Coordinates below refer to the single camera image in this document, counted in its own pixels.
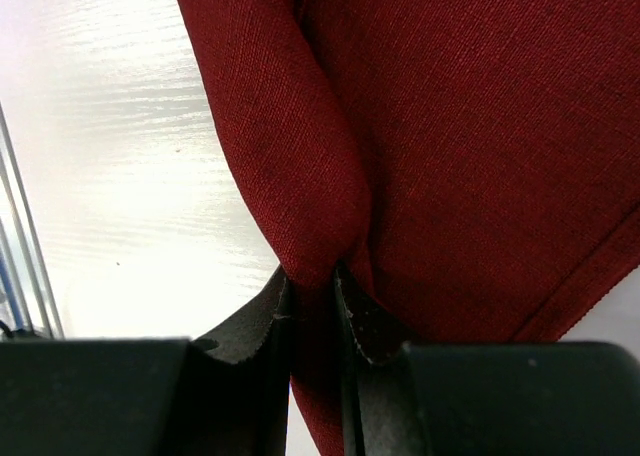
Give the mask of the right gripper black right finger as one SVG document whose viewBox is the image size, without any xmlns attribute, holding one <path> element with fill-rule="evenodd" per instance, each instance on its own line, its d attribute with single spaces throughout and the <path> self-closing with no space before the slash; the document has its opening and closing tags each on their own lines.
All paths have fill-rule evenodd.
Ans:
<svg viewBox="0 0 640 456">
<path fill-rule="evenodd" d="M 639 364 L 604 342 L 436 344 L 333 276 L 348 455 L 635 455 Z"/>
</svg>

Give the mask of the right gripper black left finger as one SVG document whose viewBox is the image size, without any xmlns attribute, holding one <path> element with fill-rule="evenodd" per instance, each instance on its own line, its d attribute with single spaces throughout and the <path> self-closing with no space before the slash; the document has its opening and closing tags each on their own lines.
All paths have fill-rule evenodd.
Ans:
<svg viewBox="0 0 640 456">
<path fill-rule="evenodd" d="M 195 340 L 1 345 L 5 455 L 281 455 L 291 286 L 260 293 Z"/>
</svg>

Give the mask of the dark red cloth napkin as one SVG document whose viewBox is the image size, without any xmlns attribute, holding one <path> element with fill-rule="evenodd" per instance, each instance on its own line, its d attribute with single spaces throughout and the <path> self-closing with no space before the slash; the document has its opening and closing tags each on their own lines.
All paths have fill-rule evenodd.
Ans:
<svg viewBox="0 0 640 456">
<path fill-rule="evenodd" d="M 331 276 L 434 342 L 553 341 L 639 266 L 639 0 L 177 0 L 342 453 Z"/>
</svg>

